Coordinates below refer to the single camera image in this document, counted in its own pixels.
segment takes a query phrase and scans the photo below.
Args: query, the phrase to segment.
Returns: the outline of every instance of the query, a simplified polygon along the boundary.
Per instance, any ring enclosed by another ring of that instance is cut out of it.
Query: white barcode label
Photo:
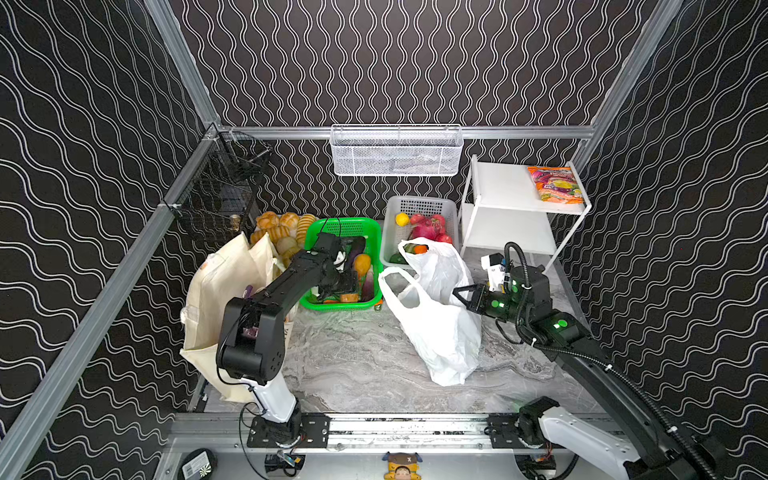
[[[200,453],[181,467],[184,473],[184,480],[203,478],[210,473],[210,462],[206,452]]]

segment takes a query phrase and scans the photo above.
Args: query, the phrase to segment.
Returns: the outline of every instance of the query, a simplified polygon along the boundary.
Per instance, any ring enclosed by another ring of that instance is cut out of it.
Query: candy bag
[[[542,201],[582,204],[584,198],[570,167],[528,167]]]

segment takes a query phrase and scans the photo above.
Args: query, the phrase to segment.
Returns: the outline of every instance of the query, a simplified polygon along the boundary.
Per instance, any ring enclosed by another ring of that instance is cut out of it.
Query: gray marble surface
[[[475,281],[487,280],[479,258],[488,253],[492,251],[467,249],[465,260]],[[545,258],[533,260],[539,264]],[[554,307],[572,313],[554,269],[548,276]],[[511,325],[506,330],[517,338]],[[487,317],[482,320],[479,367],[464,385],[439,386],[386,305],[380,312],[300,308],[283,374],[308,412],[514,412],[539,396],[550,396],[572,412],[602,411],[542,353],[506,342]],[[207,394],[207,412],[240,409],[222,402],[210,386]]]

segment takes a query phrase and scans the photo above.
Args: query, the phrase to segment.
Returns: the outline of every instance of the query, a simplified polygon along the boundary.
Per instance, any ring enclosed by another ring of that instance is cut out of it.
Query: black round object
[[[177,480],[185,480],[184,478],[184,470],[182,467],[187,464],[192,458],[197,457],[199,454],[206,452],[208,455],[208,462],[210,463],[210,473],[208,475],[205,475],[203,478],[205,480],[209,480],[210,478],[213,478],[214,472],[216,471],[216,466],[218,465],[218,461],[216,460],[216,456],[214,453],[209,449],[197,449],[194,452],[190,453],[186,457],[184,457],[183,460],[181,460],[181,463],[179,464],[179,471],[176,474]]]

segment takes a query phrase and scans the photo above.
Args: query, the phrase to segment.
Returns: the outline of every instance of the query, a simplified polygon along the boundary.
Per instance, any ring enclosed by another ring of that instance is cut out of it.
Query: plastic bag handle
[[[388,293],[390,296],[395,296],[395,294],[392,292],[392,289],[389,288],[389,285],[386,282],[386,277],[392,273],[399,273],[403,278],[408,280],[408,283],[416,288],[416,292],[419,293],[420,303],[424,300],[432,300],[429,294],[427,294],[426,290],[424,290],[424,287],[419,285],[419,282],[417,282],[410,273],[406,272],[399,266],[388,266],[379,274],[379,289],[383,293]]]

